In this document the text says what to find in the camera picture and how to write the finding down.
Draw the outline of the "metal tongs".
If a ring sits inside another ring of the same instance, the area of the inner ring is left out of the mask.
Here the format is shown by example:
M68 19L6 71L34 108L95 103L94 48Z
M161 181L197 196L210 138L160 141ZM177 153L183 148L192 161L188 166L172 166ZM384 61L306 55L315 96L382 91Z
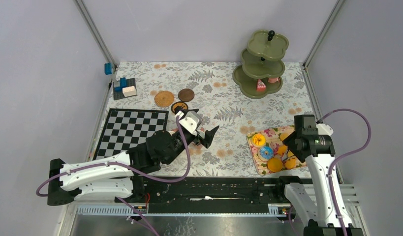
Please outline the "metal tongs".
M284 154L281 156L281 161L285 163L286 161L296 158L296 156L289 150L285 151Z

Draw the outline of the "pink swiss roll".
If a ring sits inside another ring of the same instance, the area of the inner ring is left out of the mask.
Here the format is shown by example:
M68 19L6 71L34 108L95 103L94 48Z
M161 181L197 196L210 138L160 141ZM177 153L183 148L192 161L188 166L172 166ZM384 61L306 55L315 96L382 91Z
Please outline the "pink swiss roll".
M268 78L268 82L271 84L277 83L279 81L280 81L280 77Z

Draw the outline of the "pink strawberry cake slice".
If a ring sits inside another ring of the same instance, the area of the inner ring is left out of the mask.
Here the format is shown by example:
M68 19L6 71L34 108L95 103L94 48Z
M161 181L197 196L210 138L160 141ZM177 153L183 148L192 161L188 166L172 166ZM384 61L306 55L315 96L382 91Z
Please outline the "pink strawberry cake slice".
M266 89L266 84L261 79L257 80L256 91L262 93L265 92Z

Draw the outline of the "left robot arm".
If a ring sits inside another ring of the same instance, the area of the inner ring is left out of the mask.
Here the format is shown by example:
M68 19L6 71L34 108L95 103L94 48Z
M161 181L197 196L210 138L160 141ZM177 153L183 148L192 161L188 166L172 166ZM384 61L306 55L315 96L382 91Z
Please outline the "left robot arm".
M75 200L120 197L139 202L145 189L139 176L152 178L161 165L173 162L190 144L210 147L217 129L200 129L196 109L175 109L177 130L166 130L166 111L111 109L92 161L50 161L45 197L49 206Z

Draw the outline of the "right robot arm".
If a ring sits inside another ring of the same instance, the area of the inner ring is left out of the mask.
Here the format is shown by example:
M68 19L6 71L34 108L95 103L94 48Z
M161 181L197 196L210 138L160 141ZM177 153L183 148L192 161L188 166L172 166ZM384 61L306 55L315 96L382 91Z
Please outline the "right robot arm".
M316 200L306 193L299 177L281 177L276 199L290 202L304 224L305 236L362 236L345 207L337 172L336 153L328 128L318 127L313 115L296 115L294 131L283 140L311 175Z

